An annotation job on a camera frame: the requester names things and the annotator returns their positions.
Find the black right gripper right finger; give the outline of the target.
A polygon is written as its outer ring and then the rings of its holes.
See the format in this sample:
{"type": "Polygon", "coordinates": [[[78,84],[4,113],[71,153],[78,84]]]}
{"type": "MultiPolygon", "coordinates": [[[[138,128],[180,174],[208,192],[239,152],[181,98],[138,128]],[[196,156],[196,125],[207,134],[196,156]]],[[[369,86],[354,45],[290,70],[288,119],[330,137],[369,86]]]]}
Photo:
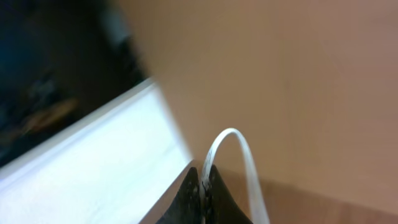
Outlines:
{"type": "Polygon", "coordinates": [[[212,165],[209,184],[205,188],[205,223],[252,224],[234,201],[215,165],[212,165]]]}

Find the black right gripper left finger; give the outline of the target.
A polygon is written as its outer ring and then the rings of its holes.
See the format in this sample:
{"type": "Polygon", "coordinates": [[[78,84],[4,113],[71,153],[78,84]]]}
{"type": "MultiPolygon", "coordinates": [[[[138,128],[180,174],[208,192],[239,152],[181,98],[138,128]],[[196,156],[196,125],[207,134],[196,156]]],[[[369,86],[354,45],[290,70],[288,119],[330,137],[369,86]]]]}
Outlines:
{"type": "Polygon", "coordinates": [[[176,196],[156,224],[201,224],[198,172],[191,167],[176,196]]]}

